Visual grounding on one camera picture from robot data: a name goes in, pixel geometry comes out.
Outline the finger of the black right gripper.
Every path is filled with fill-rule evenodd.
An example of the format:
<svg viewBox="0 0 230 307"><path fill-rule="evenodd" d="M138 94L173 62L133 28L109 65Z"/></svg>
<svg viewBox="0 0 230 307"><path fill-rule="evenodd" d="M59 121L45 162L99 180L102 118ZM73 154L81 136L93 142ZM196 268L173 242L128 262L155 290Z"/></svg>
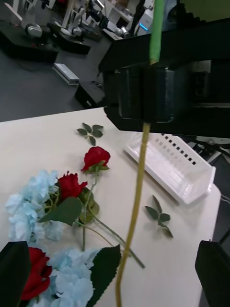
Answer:
<svg viewBox="0 0 230 307"><path fill-rule="evenodd" d="M118 108L123 119L143 119L142 65L122 67L104 73L106 104Z"/></svg>

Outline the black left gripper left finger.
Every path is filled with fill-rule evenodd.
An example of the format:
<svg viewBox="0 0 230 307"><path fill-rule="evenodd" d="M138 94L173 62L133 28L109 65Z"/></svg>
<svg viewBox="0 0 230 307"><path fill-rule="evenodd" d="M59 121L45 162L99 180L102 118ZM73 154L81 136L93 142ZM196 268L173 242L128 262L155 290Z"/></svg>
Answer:
<svg viewBox="0 0 230 307"><path fill-rule="evenodd" d="M0 252L0 306L16 307L30 273L27 242L8 242Z"/></svg>

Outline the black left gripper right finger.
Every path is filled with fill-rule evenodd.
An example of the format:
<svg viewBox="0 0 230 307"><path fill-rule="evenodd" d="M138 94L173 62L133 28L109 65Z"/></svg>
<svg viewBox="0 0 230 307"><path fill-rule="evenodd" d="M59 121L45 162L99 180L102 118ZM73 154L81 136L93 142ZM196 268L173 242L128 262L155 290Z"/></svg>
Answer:
<svg viewBox="0 0 230 307"><path fill-rule="evenodd" d="M201 241L195 270L210 307L230 306L230 257L217 242Z"/></svg>

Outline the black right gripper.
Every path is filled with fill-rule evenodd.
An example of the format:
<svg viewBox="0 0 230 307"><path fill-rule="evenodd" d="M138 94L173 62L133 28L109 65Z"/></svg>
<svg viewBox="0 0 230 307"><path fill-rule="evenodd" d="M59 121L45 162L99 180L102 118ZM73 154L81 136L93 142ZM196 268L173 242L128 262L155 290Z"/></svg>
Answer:
<svg viewBox="0 0 230 307"><path fill-rule="evenodd" d="M143 119L123 119L105 106L111 122L124 131L229 138L230 21L219 20L162 33L160 60L149 63L150 35L115 41L100 63L103 75L142 65Z"/></svg>

